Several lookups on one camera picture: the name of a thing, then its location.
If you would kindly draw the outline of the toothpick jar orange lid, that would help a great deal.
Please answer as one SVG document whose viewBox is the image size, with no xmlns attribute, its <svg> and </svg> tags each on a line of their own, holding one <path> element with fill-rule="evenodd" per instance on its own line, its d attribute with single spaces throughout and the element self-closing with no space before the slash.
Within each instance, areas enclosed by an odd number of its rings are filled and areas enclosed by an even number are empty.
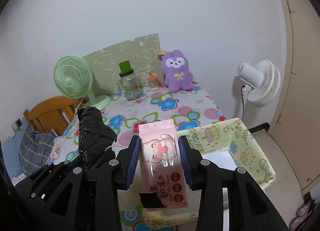
<svg viewBox="0 0 320 231">
<path fill-rule="evenodd" d="M 147 76 L 147 82 L 150 90 L 154 91 L 159 89 L 160 82 L 156 74 L 149 74 Z"/>
</svg>

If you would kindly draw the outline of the floral tablecloth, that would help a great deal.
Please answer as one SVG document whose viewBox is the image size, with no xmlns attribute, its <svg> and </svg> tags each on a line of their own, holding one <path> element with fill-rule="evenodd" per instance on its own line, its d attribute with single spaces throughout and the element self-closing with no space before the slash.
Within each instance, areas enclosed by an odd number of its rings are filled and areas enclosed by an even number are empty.
<svg viewBox="0 0 320 231">
<path fill-rule="evenodd" d="M 128 101 L 122 94 L 111 95 L 110 104 L 101 110 L 104 123 L 111 127 L 118 136 L 114 144 L 117 153 L 126 148 L 133 135 L 139 134 L 139 125 L 160 120 L 173 119 L 176 131 L 189 130 L 198 126 L 221 122 L 226 117 L 204 88 L 193 81 L 193 88 L 187 91 L 169 93 L 162 84 L 155 91 L 143 88 L 140 98 Z M 46 163 L 59 164 L 72 161 L 78 153 L 79 120 L 75 117 L 61 137 L 54 141 L 52 152 Z M 135 208 L 120 206 L 123 230 L 156 230 L 148 227 L 142 218 L 142 206 L 134 202 Z"/>
</svg>

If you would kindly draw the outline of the pink wet wipes pack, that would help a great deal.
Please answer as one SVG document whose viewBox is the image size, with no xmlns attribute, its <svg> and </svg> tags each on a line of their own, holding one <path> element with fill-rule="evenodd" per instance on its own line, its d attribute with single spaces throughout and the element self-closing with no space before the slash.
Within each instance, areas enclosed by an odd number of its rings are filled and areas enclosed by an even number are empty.
<svg viewBox="0 0 320 231">
<path fill-rule="evenodd" d="M 173 119 L 139 126 L 142 206 L 150 211 L 188 206 Z"/>
</svg>

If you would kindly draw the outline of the glass mason jar mug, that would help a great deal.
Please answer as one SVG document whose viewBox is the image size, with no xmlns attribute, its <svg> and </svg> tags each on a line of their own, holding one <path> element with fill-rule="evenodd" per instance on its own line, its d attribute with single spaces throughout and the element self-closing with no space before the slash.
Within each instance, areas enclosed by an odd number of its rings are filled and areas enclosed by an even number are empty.
<svg viewBox="0 0 320 231">
<path fill-rule="evenodd" d="M 140 98 L 141 88 L 139 80 L 136 77 L 133 69 L 126 73 L 120 72 L 120 80 L 118 81 L 118 88 L 123 96 L 128 100 L 137 100 Z"/>
</svg>

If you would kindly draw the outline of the white standing fan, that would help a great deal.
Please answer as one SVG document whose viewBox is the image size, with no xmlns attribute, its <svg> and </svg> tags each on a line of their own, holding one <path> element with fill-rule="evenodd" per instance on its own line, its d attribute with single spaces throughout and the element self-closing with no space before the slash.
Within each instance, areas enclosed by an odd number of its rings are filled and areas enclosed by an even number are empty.
<svg viewBox="0 0 320 231">
<path fill-rule="evenodd" d="M 260 61 L 255 66 L 241 62 L 236 69 L 235 76 L 244 83 L 241 87 L 243 111 L 247 102 L 258 108 L 267 106 L 280 90 L 280 71 L 269 60 Z"/>
</svg>

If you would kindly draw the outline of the green desk fan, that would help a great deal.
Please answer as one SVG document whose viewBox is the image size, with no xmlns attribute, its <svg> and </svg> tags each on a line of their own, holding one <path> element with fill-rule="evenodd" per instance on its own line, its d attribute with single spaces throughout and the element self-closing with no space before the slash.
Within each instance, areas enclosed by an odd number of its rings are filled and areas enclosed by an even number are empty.
<svg viewBox="0 0 320 231">
<path fill-rule="evenodd" d="M 110 96 L 96 96 L 93 93 L 94 75 L 82 57 L 65 56 L 59 59 L 53 69 L 53 81 L 55 87 L 67 98 L 87 98 L 85 106 L 103 109 L 111 102 Z"/>
</svg>

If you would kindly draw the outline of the black plastic bag bundle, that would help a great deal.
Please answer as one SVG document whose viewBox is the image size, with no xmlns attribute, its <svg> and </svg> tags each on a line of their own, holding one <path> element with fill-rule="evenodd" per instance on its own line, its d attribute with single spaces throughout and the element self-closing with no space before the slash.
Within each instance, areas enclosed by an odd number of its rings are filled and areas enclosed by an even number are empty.
<svg viewBox="0 0 320 231">
<path fill-rule="evenodd" d="M 79 120 L 79 156 L 89 169 L 117 141 L 117 134 L 104 124 L 101 111 L 93 106 L 77 110 Z"/>
</svg>

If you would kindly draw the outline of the purple plush bunny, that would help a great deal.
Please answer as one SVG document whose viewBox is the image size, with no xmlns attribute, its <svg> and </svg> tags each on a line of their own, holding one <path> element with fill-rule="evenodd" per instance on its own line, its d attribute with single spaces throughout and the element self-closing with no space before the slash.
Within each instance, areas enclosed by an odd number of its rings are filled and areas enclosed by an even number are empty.
<svg viewBox="0 0 320 231">
<path fill-rule="evenodd" d="M 189 62 L 180 50 L 173 50 L 162 56 L 161 70 L 170 93 L 193 88 L 193 74 L 189 69 Z"/>
</svg>

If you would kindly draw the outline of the wooden bed headboard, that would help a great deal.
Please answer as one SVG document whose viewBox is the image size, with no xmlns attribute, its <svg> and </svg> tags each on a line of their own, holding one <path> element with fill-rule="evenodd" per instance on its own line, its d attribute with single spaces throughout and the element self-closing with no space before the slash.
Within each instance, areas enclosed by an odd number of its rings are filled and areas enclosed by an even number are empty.
<svg viewBox="0 0 320 231">
<path fill-rule="evenodd" d="M 83 107 L 80 99 L 70 99 L 66 96 L 54 96 L 46 99 L 23 115 L 36 131 L 45 133 L 54 131 L 62 135 L 71 121 L 75 118 L 77 107 Z"/>
</svg>

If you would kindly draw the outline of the yellow cartoon fabric storage box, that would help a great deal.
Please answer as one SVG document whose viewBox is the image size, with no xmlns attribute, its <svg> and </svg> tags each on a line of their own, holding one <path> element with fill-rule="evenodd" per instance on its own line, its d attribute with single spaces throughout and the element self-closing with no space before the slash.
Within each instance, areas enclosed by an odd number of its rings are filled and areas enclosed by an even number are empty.
<svg viewBox="0 0 320 231">
<path fill-rule="evenodd" d="M 176 131 L 176 136 L 177 140 L 180 136 L 185 136 L 191 148 L 198 150 L 204 159 L 210 160 L 218 167 L 229 170 L 244 167 L 261 189 L 266 189 L 276 180 L 276 173 L 269 160 L 239 118 L 179 130 Z M 196 220 L 200 192 L 189 190 L 186 183 L 185 188 L 187 207 L 157 211 L 143 207 L 142 214 L 146 225 L 162 229 Z"/>
</svg>

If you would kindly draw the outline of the wall power socket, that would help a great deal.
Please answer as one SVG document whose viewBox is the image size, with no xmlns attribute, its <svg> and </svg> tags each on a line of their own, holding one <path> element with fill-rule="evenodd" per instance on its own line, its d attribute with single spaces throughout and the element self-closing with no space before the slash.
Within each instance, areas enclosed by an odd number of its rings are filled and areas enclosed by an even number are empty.
<svg viewBox="0 0 320 231">
<path fill-rule="evenodd" d="M 22 126 L 22 121 L 18 118 L 11 126 L 12 130 L 16 132 Z"/>
</svg>

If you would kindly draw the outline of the green cup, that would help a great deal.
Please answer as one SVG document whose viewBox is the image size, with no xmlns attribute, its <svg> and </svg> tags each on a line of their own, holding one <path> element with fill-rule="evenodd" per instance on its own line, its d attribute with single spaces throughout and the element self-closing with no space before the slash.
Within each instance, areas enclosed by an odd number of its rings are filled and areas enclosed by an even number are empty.
<svg viewBox="0 0 320 231">
<path fill-rule="evenodd" d="M 122 74 L 129 73 L 132 70 L 129 60 L 119 63 L 119 68 Z"/>
</svg>

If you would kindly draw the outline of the grey plaid pillow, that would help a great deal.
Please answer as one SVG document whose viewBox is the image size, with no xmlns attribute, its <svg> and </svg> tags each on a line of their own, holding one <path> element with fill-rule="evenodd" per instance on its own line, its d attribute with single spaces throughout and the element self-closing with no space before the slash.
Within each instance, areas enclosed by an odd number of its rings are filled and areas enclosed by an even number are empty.
<svg viewBox="0 0 320 231">
<path fill-rule="evenodd" d="M 18 157 L 26 176 L 42 168 L 49 158 L 56 135 L 53 132 L 41 133 L 28 125 L 20 142 Z"/>
</svg>

